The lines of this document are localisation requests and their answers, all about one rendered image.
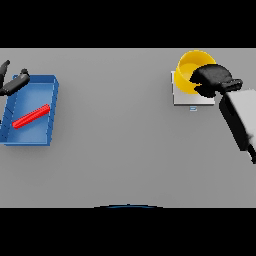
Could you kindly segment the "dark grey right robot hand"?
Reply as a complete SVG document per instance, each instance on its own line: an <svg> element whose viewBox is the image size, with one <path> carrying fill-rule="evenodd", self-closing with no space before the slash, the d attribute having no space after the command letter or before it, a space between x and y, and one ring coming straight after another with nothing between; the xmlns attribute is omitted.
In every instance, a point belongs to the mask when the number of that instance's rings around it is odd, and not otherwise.
<svg viewBox="0 0 256 256"><path fill-rule="evenodd" d="M206 64L193 71L190 82L195 84L194 90L206 98L214 98L219 92L238 91L242 88L243 81L235 79L231 72L219 64Z"/></svg>

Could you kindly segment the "yellow bowl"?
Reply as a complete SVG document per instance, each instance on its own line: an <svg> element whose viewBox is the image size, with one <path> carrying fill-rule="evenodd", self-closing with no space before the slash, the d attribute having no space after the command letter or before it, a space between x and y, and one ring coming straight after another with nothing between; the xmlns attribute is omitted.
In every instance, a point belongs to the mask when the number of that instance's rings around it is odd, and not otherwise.
<svg viewBox="0 0 256 256"><path fill-rule="evenodd" d="M190 81L192 73L206 64L215 64L215 59L207 52L191 50L183 54L174 72L176 87L186 94L196 94L195 83Z"/></svg>

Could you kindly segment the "blue tray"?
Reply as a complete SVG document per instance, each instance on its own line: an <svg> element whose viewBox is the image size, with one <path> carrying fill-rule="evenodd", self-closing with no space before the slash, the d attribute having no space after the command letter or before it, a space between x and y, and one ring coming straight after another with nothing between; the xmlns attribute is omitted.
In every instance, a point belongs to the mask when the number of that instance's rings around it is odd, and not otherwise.
<svg viewBox="0 0 256 256"><path fill-rule="evenodd" d="M6 146L49 146L52 140L59 83L55 75L31 75L30 82L6 98L0 123L0 144ZM50 106L50 112L15 129L12 123L39 109Z"/></svg>

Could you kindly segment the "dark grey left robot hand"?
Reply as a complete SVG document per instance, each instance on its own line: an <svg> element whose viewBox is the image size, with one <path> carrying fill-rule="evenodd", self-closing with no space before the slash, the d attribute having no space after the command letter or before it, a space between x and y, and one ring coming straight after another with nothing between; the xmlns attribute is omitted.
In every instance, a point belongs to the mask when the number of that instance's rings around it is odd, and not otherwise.
<svg viewBox="0 0 256 256"><path fill-rule="evenodd" d="M28 70L22 69L16 78L9 81L8 83L4 83L5 75L9 65L9 60L6 60L3 64L0 65L0 96L11 96L26 86L30 81Z"/></svg>

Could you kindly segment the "red beaker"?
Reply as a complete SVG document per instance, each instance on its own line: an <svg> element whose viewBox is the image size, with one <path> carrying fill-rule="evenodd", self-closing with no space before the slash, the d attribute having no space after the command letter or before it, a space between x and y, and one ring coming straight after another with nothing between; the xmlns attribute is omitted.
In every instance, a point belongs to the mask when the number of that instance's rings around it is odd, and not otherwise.
<svg viewBox="0 0 256 256"><path fill-rule="evenodd" d="M44 115L50 112L50 105L44 104L43 106L21 116L19 119L12 122L14 129L20 129L23 126L37 120L38 118L43 117Z"/></svg>

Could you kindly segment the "pale square measuring scale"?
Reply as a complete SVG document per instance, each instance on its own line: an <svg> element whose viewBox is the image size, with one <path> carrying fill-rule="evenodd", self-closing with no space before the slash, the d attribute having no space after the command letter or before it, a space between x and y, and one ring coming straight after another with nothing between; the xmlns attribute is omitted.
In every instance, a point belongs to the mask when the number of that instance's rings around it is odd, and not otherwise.
<svg viewBox="0 0 256 256"><path fill-rule="evenodd" d="M199 94L187 94L182 92L175 84L175 72L171 72L171 84L173 94L173 104L175 106L213 106L215 100L213 98L206 98Z"/></svg>

